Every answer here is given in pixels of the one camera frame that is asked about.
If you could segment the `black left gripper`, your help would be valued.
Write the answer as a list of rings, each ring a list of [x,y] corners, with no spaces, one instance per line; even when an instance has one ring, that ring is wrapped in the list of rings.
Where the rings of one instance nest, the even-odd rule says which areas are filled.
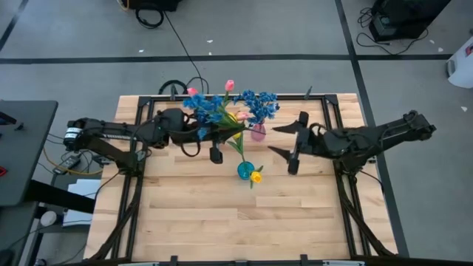
[[[232,136],[231,138],[228,138],[228,141],[232,140],[235,143],[239,143],[243,131],[245,131],[245,127],[225,129],[223,135]],[[193,154],[192,157],[196,157],[200,153],[201,142],[210,141],[210,161],[214,164],[223,163],[223,155],[220,151],[220,137],[217,131],[214,131],[211,127],[198,127],[192,131],[192,134],[195,138],[194,142],[197,144],[197,152]]]

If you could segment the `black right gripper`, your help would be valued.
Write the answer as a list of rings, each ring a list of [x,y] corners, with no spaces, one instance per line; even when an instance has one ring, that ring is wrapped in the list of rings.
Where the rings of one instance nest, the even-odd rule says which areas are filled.
[[[275,132],[296,135],[296,142],[292,152],[269,146],[271,151],[274,151],[288,162],[288,173],[291,175],[297,175],[298,173],[300,154],[322,156],[325,153],[325,148],[322,147],[323,137],[320,133],[320,129],[325,129],[325,127],[320,123],[308,125],[308,119],[309,114],[307,112],[300,112],[299,118],[291,124],[273,127]]]

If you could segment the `pink glass vase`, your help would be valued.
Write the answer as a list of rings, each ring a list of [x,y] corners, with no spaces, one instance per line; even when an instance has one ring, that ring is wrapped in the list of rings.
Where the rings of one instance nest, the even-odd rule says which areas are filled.
[[[266,137],[266,129],[264,124],[255,124],[251,128],[251,139],[256,142],[262,142]]]

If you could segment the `teal embossed glass vase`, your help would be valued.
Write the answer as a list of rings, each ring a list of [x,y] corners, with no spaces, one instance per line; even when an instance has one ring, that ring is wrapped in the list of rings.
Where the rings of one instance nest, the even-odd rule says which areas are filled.
[[[237,167],[237,173],[242,180],[249,180],[254,170],[254,165],[248,161],[241,162]]]

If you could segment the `black floor box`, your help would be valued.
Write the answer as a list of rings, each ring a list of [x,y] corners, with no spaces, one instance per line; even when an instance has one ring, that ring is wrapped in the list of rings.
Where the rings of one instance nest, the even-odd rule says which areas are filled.
[[[121,0],[125,7],[129,9],[147,9],[157,8],[158,10],[171,11],[177,10],[178,4],[182,0]]]

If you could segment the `white papers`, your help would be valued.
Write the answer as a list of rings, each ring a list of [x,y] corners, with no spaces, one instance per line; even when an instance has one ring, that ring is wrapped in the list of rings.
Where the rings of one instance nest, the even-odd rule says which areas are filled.
[[[68,185],[68,192],[72,192],[74,194],[79,194],[81,196],[88,197],[90,199],[94,199],[101,185],[100,180],[95,179],[78,179],[76,183]],[[64,213],[64,218],[62,222],[63,227],[70,227],[75,225],[90,225],[92,221],[93,214],[75,211],[75,210],[67,210]]]

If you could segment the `black power adapter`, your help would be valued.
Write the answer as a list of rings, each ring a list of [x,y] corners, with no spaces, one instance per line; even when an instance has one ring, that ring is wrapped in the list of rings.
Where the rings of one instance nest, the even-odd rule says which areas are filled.
[[[66,174],[69,170],[73,170],[81,162],[81,158],[77,155],[70,155],[56,166],[52,172],[57,175]]]

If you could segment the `black equipment case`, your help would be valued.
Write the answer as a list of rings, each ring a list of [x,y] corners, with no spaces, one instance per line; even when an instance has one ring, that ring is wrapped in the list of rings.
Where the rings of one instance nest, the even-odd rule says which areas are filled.
[[[375,41],[417,39],[451,0],[376,0],[369,30]]]

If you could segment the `black desk beam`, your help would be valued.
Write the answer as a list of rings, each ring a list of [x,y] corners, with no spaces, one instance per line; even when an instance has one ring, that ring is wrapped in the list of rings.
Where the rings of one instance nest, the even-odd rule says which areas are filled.
[[[42,202],[89,214],[92,214],[95,208],[94,199],[80,194],[74,194],[36,180],[30,181],[25,191],[23,201]]]

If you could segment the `white bin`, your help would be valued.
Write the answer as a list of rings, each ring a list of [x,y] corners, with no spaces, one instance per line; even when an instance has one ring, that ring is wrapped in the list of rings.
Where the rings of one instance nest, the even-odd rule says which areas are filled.
[[[446,71],[452,85],[473,89],[473,36],[449,58]]]

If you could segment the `white round object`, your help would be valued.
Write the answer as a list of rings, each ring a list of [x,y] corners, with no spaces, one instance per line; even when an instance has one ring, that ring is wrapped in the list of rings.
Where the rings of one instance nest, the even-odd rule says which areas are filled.
[[[54,225],[58,219],[56,212],[46,211],[42,214],[40,218],[40,223],[43,227],[48,227]]]

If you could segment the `grey desk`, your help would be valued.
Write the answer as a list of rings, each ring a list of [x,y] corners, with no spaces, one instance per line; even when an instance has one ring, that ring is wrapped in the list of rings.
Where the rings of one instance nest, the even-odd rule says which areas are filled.
[[[0,207],[31,200],[33,174],[55,117],[55,100],[0,100],[2,115],[12,122],[0,125]]]

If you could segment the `black aluminium table frame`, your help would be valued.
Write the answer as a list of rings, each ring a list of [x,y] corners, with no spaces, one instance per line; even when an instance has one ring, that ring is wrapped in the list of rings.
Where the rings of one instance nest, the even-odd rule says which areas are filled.
[[[373,253],[341,208],[333,163],[301,155],[299,173],[290,176],[285,160],[273,151],[293,148],[295,136],[277,128],[303,111],[312,125],[361,126],[356,95],[280,95],[279,104],[276,117],[266,123],[265,139],[256,142],[246,133],[243,155],[221,146],[221,164],[210,161],[210,146],[204,143],[155,149],[142,180],[107,166],[84,258],[105,243],[135,191],[140,192],[137,211],[110,251],[112,258],[159,265],[285,266]],[[242,158],[262,170],[260,184],[239,178]]]

